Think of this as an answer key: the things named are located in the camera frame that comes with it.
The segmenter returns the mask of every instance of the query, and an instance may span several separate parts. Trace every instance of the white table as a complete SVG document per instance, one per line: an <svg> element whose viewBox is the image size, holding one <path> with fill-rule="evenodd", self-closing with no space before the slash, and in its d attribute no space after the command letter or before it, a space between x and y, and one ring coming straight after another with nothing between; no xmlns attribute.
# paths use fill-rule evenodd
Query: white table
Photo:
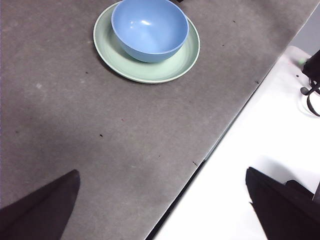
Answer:
<svg viewBox="0 0 320 240"><path fill-rule="evenodd" d="M320 180L320 158L314 153L320 118L309 113L307 97L300 93L301 87L310 86L297 63L309 57L291 46L279 58L156 240L265 240L249 203L249 166L282 183L295 179L315 192ZM311 102L320 110L319 95L312 95ZM319 127L307 136L310 126Z"/></svg>

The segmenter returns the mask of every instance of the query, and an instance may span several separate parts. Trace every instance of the plate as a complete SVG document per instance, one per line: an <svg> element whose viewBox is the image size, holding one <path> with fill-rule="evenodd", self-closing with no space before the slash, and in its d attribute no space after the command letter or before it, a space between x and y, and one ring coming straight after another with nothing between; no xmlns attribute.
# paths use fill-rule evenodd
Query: plate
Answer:
<svg viewBox="0 0 320 240"><path fill-rule="evenodd" d="M111 25L111 15L118 3L100 14L93 30L95 48L111 69L136 82L159 84L177 79L193 67L200 52L200 38L195 25L188 17L189 35L180 50L162 62L147 63L131 57L118 42Z"/></svg>

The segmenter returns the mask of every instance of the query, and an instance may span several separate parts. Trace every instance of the blue bowl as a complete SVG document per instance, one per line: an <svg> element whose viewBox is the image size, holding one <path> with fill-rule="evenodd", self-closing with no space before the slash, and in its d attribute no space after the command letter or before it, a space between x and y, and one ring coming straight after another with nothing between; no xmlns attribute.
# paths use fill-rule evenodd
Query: blue bowl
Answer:
<svg viewBox="0 0 320 240"><path fill-rule="evenodd" d="M170 58L189 33L187 17L169 0L123 0L114 9L111 24L121 47L147 63Z"/></svg>

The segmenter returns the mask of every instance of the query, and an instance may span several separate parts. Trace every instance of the gray table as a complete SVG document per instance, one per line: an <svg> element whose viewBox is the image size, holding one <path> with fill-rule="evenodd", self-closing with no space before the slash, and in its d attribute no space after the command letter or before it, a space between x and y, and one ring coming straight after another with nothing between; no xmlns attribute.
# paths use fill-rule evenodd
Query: gray table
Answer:
<svg viewBox="0 0 320 240"><path fill-rule="evenodd" d="M200 56L158 85L98 57L93 26L115 2L1 1L1 205L78 169L66 240L144 239L318 0L184 0Z"/></svg>

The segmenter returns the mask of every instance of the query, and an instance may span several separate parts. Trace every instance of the plate rim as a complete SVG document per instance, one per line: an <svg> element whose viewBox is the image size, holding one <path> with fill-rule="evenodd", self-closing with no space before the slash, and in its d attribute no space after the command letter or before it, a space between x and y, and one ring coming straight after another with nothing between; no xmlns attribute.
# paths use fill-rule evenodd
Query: plate rim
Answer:
<svg viewBox="0 0 320 240"><path fill-rule="evenodd" d="M102 13L100 13L99 17L97 18L97 20L95 21L95 24L94 24L94 28L93 28L93 42L94 42L94 46L95 46L95 49L97 50L99 56L102 58L102 60L113 70L115 71L116 73L118 73L119 75L125 77L126 79L130 79L132 81L135 81L135 82L138 82L138 83L143 83L143 84L161 84L161 83L167 83L167 82L170 82L172 80L175 80L181 76L183 76L184 74L186 74L196 63L196 61L198 60L198 57L199 57L199 54L200 54L200 48L201 48L201 45L200 45L200 37L199 37L199 33L196 29L196 26L194 25L194 23L190 20L190 18L186 15L186 18L187 20L189 21L189 23L191 24L191 26L193 27L195 33L196 33L196 37L197 37L197 42L198 42L198 49L197 49L197 53L196 53L196 56L192 62L192 64L190 64L190 66L185 70L183 71L182 73L176 75L176 76L173 76L173 77L170 77L170 78L166 78L166 79L161 79L161 80L147 80L147 79L142 79L142 78L139 78L139 77L134 77L134 76L129 76L125 73L122 73L121 71L119 71L116 67L114 67L108 60L106 60L104 58L104 56L102 55L102 53L100 52L100 49L98 47L98 44L97 44L97 40L96 40L96 30L97 30L97 25L98 25L98 22L99 20L101 19L101 17L105 14L105 12L109 11L111 8L113 8L114 6L118 5L121 1L118 1L112 5L110 5L109 7L107 7L105 10L103 10Z"/></svg>

